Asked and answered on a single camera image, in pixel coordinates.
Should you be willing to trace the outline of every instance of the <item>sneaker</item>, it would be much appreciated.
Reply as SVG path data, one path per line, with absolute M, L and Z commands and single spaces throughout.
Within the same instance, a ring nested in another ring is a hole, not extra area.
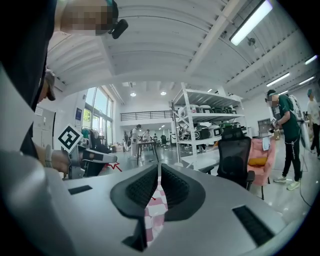
M 278 178 L 273 179 L 274 182 L 282 182 L 285 183 L 287 181 L 286 177 L 280 176 Z
M 300 181 L 294 181 L 289 186 L 287 186 L 287 190 L 295 190 L 300 187 Z

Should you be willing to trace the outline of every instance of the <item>fluorescent light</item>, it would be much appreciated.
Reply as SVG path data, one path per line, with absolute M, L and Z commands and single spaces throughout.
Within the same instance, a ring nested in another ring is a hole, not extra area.
M 285 91 L 279 93 L 279 95 L 281 95 L 281 94 L 286 94 L 287 92 L 288 92 L 288 90 L 285 90 Z
M 259 24 L 260 21 L 272 10 L 271 3 L 266 0 L 264 1 L 251 15 L 251 17 L 245 21 L 243 25 L 231 36 L 230 41 L 235 46 L 240 42 Z
M 313 77 L 310 77 L 310 78 L 308 78 L 307 80 L 304 80 L 304 81 L 302 81 L 301 83 L 299 83 L 299 85 L 303 85 L 303 84 L 309 82 L 310 80 L 312 80 L 312 79 L 314 79 L 314 78 L 315 78 L 314 76 L 313 76 Z
M 312 58 L 308 59 L 304 64 L 308 65 L 310 62 L 313 62 L 316 58 L 318 58 L 318 56 L 314 55 Z
M 272 86 L 272 85 L 274 85 L 275 83 L 279 82 L 279 81 L 282 80 L 282 79 L 285 79 L 285 78 L 288 77 L 288 76 L 290 76 L 290 73 L 286 73 L 286 74 L 284 74 L 283 76 L 280 76 L 278 79 L 276 79 L 276 80 L 268 83 L 266 86 L 267 86 L 267 87 Z

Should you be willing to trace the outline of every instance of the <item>green t-shirt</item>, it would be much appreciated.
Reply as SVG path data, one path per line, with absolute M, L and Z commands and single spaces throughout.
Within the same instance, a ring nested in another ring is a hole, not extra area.
M 279 96 L 279 111 L 281 118 L 287 111 L 293 111 L 294 105 L 286 95 Z M 291 142 L 299 136 L 299 125 L 295 114 L 290 111 L 290 119 L 282 125 L 286 142 Z

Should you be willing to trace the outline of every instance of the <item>man in green shirt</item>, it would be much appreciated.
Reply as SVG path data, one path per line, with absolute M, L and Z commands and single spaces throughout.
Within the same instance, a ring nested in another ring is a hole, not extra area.
M 301 172 L 300 172 L 300 127 L 297 123 L 297 118 L 292 111 L 294 105 L 286 95 L 279 95 L 275 90 L 267 92 L 267 101 L 270 107 L 279 106 L 281 119 L 276 121 L 276 127 L 283 128 L 284 143 L 285 143 L 285 163 L 282 176 L 274 179 L 274 182 L 285 183 L 286 176 L 289 172 L 291 162 L 294 168 L 294 182 L 291 183 L 287 189 L 294 190 L 300 186 Z

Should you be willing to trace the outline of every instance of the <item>tube light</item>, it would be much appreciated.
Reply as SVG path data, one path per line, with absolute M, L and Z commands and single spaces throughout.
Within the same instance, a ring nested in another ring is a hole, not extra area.
M 304 64 L 308 65 L 310 62 L 313 62 L 316 58 L 318 58 L 318 56 L 314 55 L 312 58 L 308 59 Z
M 314 79 L 314 78 L 315 78 L 314 76 L 313 76 L 313 77 L 310 77 L 310 78 L 308 78 L 307 80 L 304 80 L 304 81 L 302 81 L 301 83 L 299 83 L 299 85 L 303 85 L 303 84 L 309 82 L 310 80 L 312 80 L 312 79 Z
M 288 90 L 285 90 L 285 91 L 279 93 L 279 95 L 281 95 L 281 94 L 286 94 L 287 92 L 288 92 Z
M 267 87 L 272 86 L 272 85 L 274 85 L 275 83 L 279 82 L 279 81 L 282 80 L 282 79 L 285 79 L 285 78 L 288 77 L 288 76 L 290 76 L 290 73 L 286 73 L 286 74 L 284 74 L 283 76 L 280 76 L 278 79 L 276 79 L 276 80 L 268 83 L 266 86 L 267 86 Z
M 252 14 L 242 23 L 242 25 L 230 37 L 231 43 L 235 46 L 240 42 L 259 24 L 260 21 L 272 10 L 271 3 L 266 0 L 260 6 L 253 10 Z

